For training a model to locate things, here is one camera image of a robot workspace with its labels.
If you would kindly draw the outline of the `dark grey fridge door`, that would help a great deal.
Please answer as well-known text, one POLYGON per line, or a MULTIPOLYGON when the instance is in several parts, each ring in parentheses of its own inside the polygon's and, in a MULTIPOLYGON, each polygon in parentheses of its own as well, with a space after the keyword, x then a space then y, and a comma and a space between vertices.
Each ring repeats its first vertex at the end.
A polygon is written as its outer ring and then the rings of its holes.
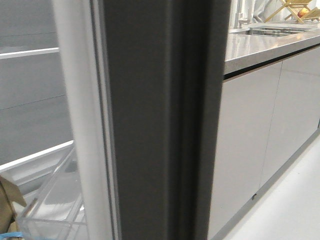
POLYGON ((89 239, 207 239, 230 5, 52 2, 89 239))

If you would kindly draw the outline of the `near grey cabinet door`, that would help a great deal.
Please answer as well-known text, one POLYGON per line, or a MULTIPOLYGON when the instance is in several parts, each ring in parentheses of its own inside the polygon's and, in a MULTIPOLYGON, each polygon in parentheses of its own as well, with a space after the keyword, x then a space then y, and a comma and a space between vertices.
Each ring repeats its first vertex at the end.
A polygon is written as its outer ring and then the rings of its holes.
POLYGON ((270 64, 222 84, 209 240, 260 187, 281 69, 270 64))

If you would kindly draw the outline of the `grey cabinet door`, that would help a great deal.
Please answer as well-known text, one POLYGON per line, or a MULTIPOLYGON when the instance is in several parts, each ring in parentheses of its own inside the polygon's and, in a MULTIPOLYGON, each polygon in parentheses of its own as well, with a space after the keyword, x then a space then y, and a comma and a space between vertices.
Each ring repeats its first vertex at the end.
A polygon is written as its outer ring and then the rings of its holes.
POLYGON ((281 69, 270 64, 222 84, 209 240, 260 187, 281 69))
POLYGON ((264 185, 318 129, 320 121, 320 49, 282 62, 263 163, 264 185))

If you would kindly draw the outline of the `upper glass fridge shelf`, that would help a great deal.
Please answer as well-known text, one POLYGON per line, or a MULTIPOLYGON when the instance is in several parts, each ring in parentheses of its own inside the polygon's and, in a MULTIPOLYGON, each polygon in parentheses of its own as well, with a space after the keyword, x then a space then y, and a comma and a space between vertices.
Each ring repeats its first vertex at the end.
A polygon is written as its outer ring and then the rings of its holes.
POLYGON ((30 57, 30 56, 36 56, 36 55, 53 54, 53 53, 59 53, 59 52, 60 52, 59 47, 8 52, 8 53, 1 53, 0 60, 30 57))

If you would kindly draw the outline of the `far grey cabinet door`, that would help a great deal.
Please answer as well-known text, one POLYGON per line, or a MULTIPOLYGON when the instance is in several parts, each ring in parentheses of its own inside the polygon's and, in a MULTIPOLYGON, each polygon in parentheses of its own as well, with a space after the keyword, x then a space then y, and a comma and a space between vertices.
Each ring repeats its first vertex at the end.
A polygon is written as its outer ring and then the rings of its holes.
POLYGON ((263 163, 264 185, 318 129, 320 121, 320 49, 282 62, 263 163))

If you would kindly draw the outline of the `clear plastic door bin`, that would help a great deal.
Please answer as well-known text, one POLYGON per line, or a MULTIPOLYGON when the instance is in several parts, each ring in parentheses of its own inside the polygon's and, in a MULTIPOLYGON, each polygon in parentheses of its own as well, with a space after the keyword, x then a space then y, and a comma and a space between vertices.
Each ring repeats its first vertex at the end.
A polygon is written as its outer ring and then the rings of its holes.
POLYGON ((58 163, 17 222, 26 240, 89 239, 75 149, 58 163))

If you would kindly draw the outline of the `grey stone countertop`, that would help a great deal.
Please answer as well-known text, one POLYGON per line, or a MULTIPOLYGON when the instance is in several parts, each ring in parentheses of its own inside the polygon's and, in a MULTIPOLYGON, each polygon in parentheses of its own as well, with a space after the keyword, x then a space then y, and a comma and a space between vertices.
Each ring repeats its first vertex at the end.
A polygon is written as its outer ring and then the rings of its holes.
POLYGON ((248 27, 227 35, 224 75, 248 69, 320 44, 320 24, 256 23, 252 27, 301 28, 304 32, 287 36, 247 35, 248 27))

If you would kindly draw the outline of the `steel kitchen faucet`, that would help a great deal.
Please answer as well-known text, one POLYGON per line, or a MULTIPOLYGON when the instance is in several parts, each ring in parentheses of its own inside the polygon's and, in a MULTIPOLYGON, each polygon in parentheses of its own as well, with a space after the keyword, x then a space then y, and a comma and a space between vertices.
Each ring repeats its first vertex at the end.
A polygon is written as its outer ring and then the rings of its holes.
POLYGON ((250 19, 248 17, 247 18, 243 17, 242 7, 243 7, 243 0, 238 0, 236 5, 234 24, 233 24, 234 29, 241 29, 242 25, 248 25, 250 23, 250 19))

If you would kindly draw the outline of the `steel sink basin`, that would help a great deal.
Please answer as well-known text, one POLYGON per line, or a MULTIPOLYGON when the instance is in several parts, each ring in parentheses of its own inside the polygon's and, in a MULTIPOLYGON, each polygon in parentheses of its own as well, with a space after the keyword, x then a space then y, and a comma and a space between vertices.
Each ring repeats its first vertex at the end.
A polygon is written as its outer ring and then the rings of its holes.
POLYGON ((245 34, 250 36, 285 37, 299 33, 319 30, 316 25, 301 24, 259 24, 245 28, 245 34))

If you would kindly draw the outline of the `brown cardboard piece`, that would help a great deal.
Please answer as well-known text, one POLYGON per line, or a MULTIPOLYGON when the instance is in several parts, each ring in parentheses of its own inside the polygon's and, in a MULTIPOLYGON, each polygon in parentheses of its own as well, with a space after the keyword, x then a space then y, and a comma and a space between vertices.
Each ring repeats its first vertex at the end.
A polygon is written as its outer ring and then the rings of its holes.
POLYGON ((17 216, 27 203, 17 185, 0 177, 0 239, 23 240, 17 216))

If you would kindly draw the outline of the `wooden dish rack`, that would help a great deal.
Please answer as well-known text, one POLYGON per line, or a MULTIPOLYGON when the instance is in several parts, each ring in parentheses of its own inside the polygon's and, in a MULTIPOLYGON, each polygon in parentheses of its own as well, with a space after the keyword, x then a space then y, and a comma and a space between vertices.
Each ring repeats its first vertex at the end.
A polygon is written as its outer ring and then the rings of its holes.
POLYGON ((264 20, 264 23, 269 22, 284 9, 289 11, 289 15, 284 18, 285 21, 293 19, 299 24, 304 24, 307 21, 320 21, 320 9, 318 7, 314 7, 313 9, 309 8, 309 4, 312 2, 311 0, 281 0, 280 2, 281 6, 269 15, 264 20), (298 17, 298 12, 303 8, 309 9, 309 13, 300 18, 298 17))

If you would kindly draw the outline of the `red yellow apple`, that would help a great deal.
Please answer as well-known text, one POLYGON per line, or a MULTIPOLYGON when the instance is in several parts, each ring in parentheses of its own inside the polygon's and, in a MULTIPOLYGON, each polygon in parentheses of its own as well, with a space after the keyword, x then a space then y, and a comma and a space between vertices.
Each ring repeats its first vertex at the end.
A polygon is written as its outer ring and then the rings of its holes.
POLYGON ((307 8, 302 8, 302 9, 297 13, 297 15, 298 15, 299 18, 302 18, 304 15, 308 14, 309 12, 310 12, 309 9, 307 9, 307 8))

